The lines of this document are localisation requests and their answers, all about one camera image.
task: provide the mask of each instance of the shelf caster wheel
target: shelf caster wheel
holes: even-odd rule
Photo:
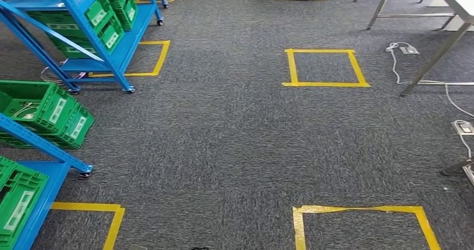
[[[90,172],[90,173],[80,173],[79,177],[86,179],[86,178],[91,177],[91,175],[92,175],[92,172]]]
[[[125,91],[125,93],[132,94],[132,93],[134,93],[135,91],[136,91],[136,89],[133,88],[133,89],[131,89],[131,90]]]

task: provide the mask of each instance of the power socket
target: power socket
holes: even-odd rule
[[[400,47],[403,54],[420,54],[415,47]]]
[[[452,122],[459,135],[474,135],[474,126],[470,122]]]

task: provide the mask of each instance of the shelf leg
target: shelf leg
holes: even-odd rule
[[[18,22],[7,10],[0,7],[0,21],[2,21],[40,60],[48,66],[51,71],[59,78],[71,91],[79,91],[74,83],[67,81],[69,76],[49,57],[40,43]]]
[[[74,169],[78,170],[80,173],[92,172],[92,166],[81,162],[80,160],[76,159],[76,157],[66,153],[65,151],[56,147],[52,143],[49,143],[42,137],[39,137],[32,131],[9,119],[2,113],[0,113],[0,129],[6,131],[17,139],[20,139],[25,143],[32,145],[41,152],[55,158],[57,161],[69,163]]]

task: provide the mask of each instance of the gray carpet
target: gray carpet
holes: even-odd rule
[[[67,177],[57,200],[118,203],[126,209],[116,250],[294,249],[292,207],[423,206],[443,250],[474,248],[474,193],[463,174],[438,171],[466,158],[450,122],[470,120],[442,87],[399,98],[390,42],[421,55],[399,57],[414,76],[450,35],[443,18],[379,19],[379,0],[177,0],[144,41],[170,40],[157,77],[137,88],[85,84],[77,97],[96,123],[71,151],[93,176]],[[444,12],[418,0],[389,0],[386,12]],[[59,60],[60,55],[32,30]],[[428,76],[471,81],[472,34]],[[354,49],[370,88],[283,87],[285,49]],[[129,72],[151,72],[159,46],[139,48]],[[41,64],[0,27],[2,79],[38,80]],[[301,81],[354,82],[344,55],[296,55]],[[474,91],[451,87],[474,111]],[[474,141],[467,138],[469,144]],[[35,150],[0,148],[12,159]],[[428,249],[413,215],[371,211],[305,214],[307,250]],[[108,214],[52,211],[33,249],[101,249]]]

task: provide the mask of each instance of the table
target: table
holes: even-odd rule
[[[409,84],[401,93],[401,97],[407,96],[415,88],[416,85],[458,85],[458,86],[474,86],[474,82],[422,82],[420,80],[432,69],[433,66],[445,55],[445,53],[466,33],[466,31],[474,23],[474,1],[473,0],[445,0],[446,3],[454,10],[456,15],[464,21],[462,26],[456,31],[433,55],[425,67],[418,73],[412,83]]]

